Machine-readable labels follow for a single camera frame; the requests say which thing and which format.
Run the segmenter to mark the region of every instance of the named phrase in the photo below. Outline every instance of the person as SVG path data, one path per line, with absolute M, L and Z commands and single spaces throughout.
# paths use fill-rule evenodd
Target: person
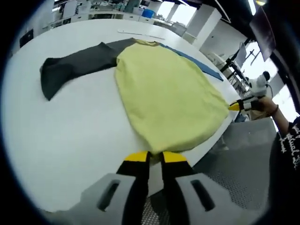
M 257 224 L 289 223 L 297 220 L 300 208 L 300 118 L 289 122 L 270 98 L 259 101 L 278 133 L 270 154 L 269 209 Z

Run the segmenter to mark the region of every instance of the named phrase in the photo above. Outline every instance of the white wall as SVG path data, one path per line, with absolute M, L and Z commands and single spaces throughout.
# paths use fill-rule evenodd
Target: white wall
M 157 13 L 161 3 L 162 2 L 160 2 L 160 1 L 150 1 L 150 4 L 147 7 L 147 9 L 150 9 L 150 10 L 154 11 L 155 13 Z
M 214 8 L 212 14 L 209 16 L 204 26 L 202 26 L 199 34 L 197 35 L 197 39 L 193 42 L 193 46 L 195 46 L 197 49 L 200 50 L 203 43 L 206 41 L 206 39 L 210 36 L 212 31 L 214 30 L 214 27 L 220 21 L 221 17 L 222 16 L 219 13 L 219 11 L 216 8 Z
M 227 59 L 237 52 L 240 42 L 244 42 L 246 39 L 246 36 L 238 30 L 220 20 L 203 43 L 200 51 L 213 52 L 217 55 L 224 54 L 222 58 Z
M 196 37 L 213 11 L 214 7 L 202 4 L 187 25 L 187 33 Z

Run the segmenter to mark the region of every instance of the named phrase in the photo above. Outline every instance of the white table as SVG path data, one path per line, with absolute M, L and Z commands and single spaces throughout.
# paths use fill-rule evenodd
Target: white table
M 130 35 L 117 30 L 152 35 Z M 39 69 L 48 57 L 126 38 L 158 41 L 217 68 L 198 50 L 168 29 L 127 20 L 90 20 L 67 24 L 30 41 L 8 62 L 3 83 L 2 124 L 7 155 L 19 182 L 37 207 L 66 210 L 81 192 L 114 173 L 132 152 L 144 150 L 131 128 L 114 80 L 114 68 L 68 82 L 47 101 Z M 207 75 L 231 103 L 239 98 L 225 79 Z M 207 141 L 184 152 L 196 164 L 226 130 L 236 113 Z M 161 190 L 160 164 L 150 168 L 150 195 Z

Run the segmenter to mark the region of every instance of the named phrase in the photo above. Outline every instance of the gray floor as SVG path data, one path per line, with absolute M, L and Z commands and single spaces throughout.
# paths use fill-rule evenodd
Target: gray floor
M 269 157 L 275 135 L 270 118 L 233 123 L 194 170 L 228 189 L 238 206 L 263 211 L 268 198 Z M 142 224 L 169 224 L 161 192 L 147 199 Z

